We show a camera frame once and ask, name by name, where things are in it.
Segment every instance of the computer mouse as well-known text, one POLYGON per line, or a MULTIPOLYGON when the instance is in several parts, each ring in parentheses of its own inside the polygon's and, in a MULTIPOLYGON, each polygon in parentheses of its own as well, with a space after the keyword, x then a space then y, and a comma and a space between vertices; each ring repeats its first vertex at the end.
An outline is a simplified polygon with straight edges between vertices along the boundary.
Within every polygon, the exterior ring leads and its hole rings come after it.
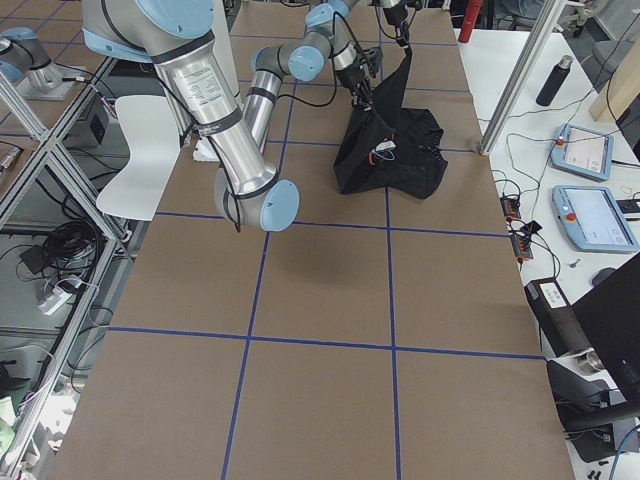
POLYGON ((609 278, 609 276, 615 272, 616 269, 613 267, 605 267, 602 270, 600 270, 598 273, 596 273, 596 276, 593 277, 591 279, 591 285, 593 285, 594 287, 596 285, 600 285, 602 282, 604 282, 607 278, 609 278))

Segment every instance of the sticker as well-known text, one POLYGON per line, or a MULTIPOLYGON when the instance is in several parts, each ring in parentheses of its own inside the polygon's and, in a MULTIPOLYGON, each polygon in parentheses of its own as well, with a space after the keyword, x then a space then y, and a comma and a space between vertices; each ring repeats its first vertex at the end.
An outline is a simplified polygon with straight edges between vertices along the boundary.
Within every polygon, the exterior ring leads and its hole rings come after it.
POLYGON ((560 290, 555 283, 541 283, 540 290, 542 291, 544 298, 547 299, 547 302, 549 303, 549 306, 551 308, 560 308, 567 306, 567 302, 565 302, 564 298, 562 298, 562 294, 560 293, 560 290))
POLYGON ((179 73, 177 84, 192 111, 201 110, 209 103, 224 97, 222 85, 211 67, 204 67, 186 75, 179 73))

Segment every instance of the red bottle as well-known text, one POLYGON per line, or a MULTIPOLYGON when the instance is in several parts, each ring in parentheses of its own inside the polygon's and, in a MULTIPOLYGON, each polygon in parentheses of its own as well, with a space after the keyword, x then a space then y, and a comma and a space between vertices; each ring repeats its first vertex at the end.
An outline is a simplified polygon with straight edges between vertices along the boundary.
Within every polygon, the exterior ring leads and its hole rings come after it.
POLYGON ((471 0, 467 5, 467 11, 464 14, 460 35, 458 35, 458 41, 460 43, 467 43, 469 38, 471 38, 471 32, 473 31, 473 27, 476 26, 476 20, 478 19, 478 13, 480 13, 481 6, 482 0, 471 0))

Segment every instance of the cardboard surface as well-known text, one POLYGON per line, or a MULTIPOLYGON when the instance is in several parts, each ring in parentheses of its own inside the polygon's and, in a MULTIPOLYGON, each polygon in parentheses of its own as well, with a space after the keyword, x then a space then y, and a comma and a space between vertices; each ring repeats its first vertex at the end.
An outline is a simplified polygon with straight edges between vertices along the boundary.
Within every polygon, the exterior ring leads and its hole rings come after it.
POLYGON ((243 347, 109 332, 47 478, 219 477, 243 347))
POLYGON ((271 235, 256 335, 389 345, 386 233, 294 225, 271 235))
MULTIPOLYGON (((268 35, 302 33, 305 10, 243 3, 239 79, 255 50, 287 41, 268 35)), ((365 37, 368 15, 352 22, 365 37)), ((412 33, 455 48, 439 10, 412 33)), ((441 77, 417 67, 416 88, 466 85, 447 52, 441 77)), ((442 190, 424 202, 337 194, 344 89, 272 127, 284 143, 265 157, 302 197, 285 232, 236 234, 212 206, 215 165, 181 155, 113 320, 125 331, 109 334, 52 478, 573 478, 495 185, 471 153, 472 97, 409 90, 405 103, 430 108, 443 146, 462 151, 445 151, 442 190)))
POLYGON ((250 355, 227 478, 395 478, 388 352, 255 343, 250 355))
POLYGON ((574 478, 543 361, 400 352, 398 390, 403 479, 574 478))
POLYGON ((157 216, 113 325, 246 333, 264 235, 239 237, 223 220, 157 216))
POLYGON ((399 345, 540 355, 510 240, 393 232, 399 345))

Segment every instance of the black water bottle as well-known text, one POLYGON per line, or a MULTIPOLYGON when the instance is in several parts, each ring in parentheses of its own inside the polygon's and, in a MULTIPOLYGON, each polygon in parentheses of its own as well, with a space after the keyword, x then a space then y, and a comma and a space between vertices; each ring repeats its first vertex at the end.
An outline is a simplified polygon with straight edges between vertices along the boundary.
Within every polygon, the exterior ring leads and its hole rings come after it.
POLYGON ((548 107, 551 105, 551 101, 560 90, 560 86, 564 82, 567 75, 569 75, 569 69, 571 68, 571 62, 573 62, 573 58, 569 55, 563 55, 560 59, 560 62, 553 67, 547 81, 544 82, 542 86, 542 90, 538 94, 538 98, 536 98, 536 103, 543 107, 548 107))

